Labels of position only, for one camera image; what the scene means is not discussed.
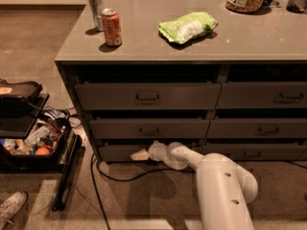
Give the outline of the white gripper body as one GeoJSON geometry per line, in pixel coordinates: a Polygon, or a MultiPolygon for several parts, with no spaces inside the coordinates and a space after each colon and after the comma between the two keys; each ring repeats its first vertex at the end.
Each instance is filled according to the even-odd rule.
{"type": "Polygon", "coordinates": [[[154,161],[166,162],[170,160],[169,148],[167,145],[154,141],[148,148],[149,156],[154,161]]]}

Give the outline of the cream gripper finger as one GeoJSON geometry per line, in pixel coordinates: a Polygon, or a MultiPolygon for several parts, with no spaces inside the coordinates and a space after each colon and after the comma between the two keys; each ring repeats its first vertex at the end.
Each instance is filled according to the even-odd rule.
{"type": "Polygon", "coordinates": [[[133,160],[133,161],[146,161],[150,158],[149,156],[149,153],[145,150],[145,149],[142,149],[138,152],[135,152],[133,153],[130,158],[133,160]]]}

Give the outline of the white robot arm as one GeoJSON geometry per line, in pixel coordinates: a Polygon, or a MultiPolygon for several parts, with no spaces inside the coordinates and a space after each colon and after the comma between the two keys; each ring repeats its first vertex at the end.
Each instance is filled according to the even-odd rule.
{"type": "Polygon", "coordinates": [[[180,171],[196,172],[202,230],[255,230],[248,203],[258,194],[254,175],[219,153],[200,154],[181,143],[154,141],[133,153],[133,161],[152,159],[180,171]]]}

